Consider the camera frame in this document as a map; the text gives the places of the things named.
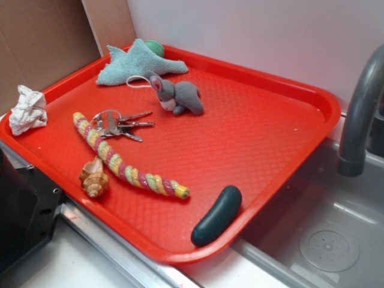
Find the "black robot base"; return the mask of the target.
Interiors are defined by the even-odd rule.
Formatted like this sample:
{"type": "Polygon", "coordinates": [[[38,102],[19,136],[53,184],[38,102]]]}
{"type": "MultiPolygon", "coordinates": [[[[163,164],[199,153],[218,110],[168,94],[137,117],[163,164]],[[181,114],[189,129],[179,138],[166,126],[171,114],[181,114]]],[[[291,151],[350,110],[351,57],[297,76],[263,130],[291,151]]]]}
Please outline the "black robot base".
{"type": "Polygon", "coordinates": [[[52,240],[63,196],[41,170],[15,168],[1,151],[1,275],[52,240]]]}

